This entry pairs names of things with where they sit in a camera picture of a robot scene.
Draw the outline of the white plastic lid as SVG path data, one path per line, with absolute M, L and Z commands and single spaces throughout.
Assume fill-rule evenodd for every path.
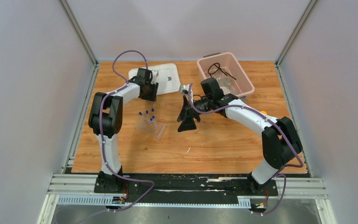
M 175 93 L 181 86 L 177 66 L 174 63 L 165 63 L 149 66 L 148 70 L 158 70 L 157 95 Z

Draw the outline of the clear test tube rack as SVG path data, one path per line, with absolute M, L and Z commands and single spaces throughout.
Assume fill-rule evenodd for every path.
M 150 121 L 146 121 L 146 116 L 144 116 L 144 117 L 145 117 L 145 119 L 143 122 L 140 122 L 140 120 L 139 120 L 138 124 L 136 125 L 136 129 L 156 138 L 157 140 L 161 140 L 165 133 L 166 125 L 163 123 L 154 121 L 155 126 L 152 127 L 150 125 Z

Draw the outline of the black metal tripod stand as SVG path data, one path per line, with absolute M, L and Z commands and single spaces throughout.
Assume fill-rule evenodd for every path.
M 213 63 L 207 70 L 207 73 L 210 77 L 213 75 L 215 78 L 219 78 L 220 80 L 234 80 L 237 79 L 233 77 L 229 72 L 227 72 L 225 69 L 221 68 L 220 63 Z

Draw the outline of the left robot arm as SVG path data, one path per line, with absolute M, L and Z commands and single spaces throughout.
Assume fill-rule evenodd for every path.
M 122 176 L 118 155 L 118 133 L 123 124 L 123 107 L 134 99 L 156 101 L 156 74 L 139 68 L 137 74 L 111 92 L 94 95 L 88 125 L 96 135 L 102 155 L 102 167 L 97 175 L 94 192 L 119 193 L 129 182 Z

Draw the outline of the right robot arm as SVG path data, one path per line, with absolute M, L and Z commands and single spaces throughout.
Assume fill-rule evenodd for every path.
M 297 159 L 299 162 L 296 167 L 304 166 L 304 162 L 299 157 L 303 147 L 290 118 L 279 119 L 266 115 L 248 106 L 237 96 L 231 93 L 225 94 L 214 78 L 203 80 L 201 87 L 204 95 L 199 100 L 194 100 L 193 85 L 180 86 L 179 93 L 183 95 L 183 106 L 177 118 L 180 122 L 178 132 L 195 130 L 202 114 L 217 113 L 258 134 L 262 139 L 263 159 L 249 174 L 247 184 L 250 193 L 261 194 L 271 178 L 278 175 L 285 167 L 291 166 L 292 159 Z

